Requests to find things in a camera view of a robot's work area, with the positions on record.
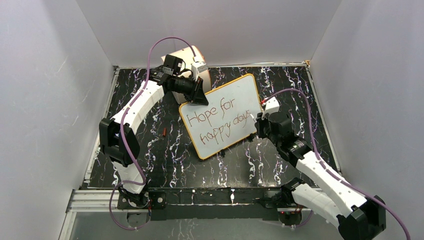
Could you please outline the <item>yellow framed whiteboard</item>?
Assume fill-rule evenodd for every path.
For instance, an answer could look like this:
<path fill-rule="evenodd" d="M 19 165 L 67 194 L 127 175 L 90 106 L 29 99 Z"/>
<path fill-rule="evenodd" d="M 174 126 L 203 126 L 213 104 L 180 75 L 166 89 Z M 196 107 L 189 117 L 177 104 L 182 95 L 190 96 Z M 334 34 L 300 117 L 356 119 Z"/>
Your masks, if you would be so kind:
<path fill-rule="evenodd" d="M 245 74 L 206 93 L 209 105 L 184 103 L 179 114 L 201 160 L 256 133 L 250 114 L 262 111 L 256 80 Z"/>

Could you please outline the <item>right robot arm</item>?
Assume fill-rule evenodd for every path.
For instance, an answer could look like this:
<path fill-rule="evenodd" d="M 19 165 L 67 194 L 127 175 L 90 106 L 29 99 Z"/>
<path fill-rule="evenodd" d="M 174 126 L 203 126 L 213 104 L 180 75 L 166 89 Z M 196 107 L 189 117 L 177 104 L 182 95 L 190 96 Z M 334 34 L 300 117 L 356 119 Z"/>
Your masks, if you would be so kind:
<path fill-rule="evenodd" d="M 258 113 L 254 125 L 258 137 L 270 140 L 283 160 L 321 188 L 317 191 L 295 177 L 281 186 L 276 200 L 288 207 L 299 204 L 311 209 L 337 228 L 344 240 L 372 240 L 386 229 L 380 198 L 373 200 L 346 186 L 339 173 L 316 155 L 304 138 L 295 135 L 287 115 Z"/>

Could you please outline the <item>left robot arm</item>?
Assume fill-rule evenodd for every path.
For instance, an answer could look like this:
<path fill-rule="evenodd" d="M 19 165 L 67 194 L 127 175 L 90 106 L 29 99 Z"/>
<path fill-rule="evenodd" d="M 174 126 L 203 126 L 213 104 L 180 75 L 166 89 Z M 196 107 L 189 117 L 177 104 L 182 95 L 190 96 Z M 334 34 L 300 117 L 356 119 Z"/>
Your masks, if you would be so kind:
<path fill-rule="evenodd" d="M 145 83 L 122 110 L 100 121 L 100 150 L 116 168 L 120 178 L 116 188 L 132 207 L 144 208 L 150 202 L 146 176 L 137 161 L 141 147 L 136 132 L 140 124 L 168 92 L 182 94 L 191 104 L 207 106 L 200 76 L 204 72 L 208 72 L 208 66 L 202 55 L 194 55 L 187 65 L 183 58 L 168 54 L 162 65 L 147 70 Z"/>

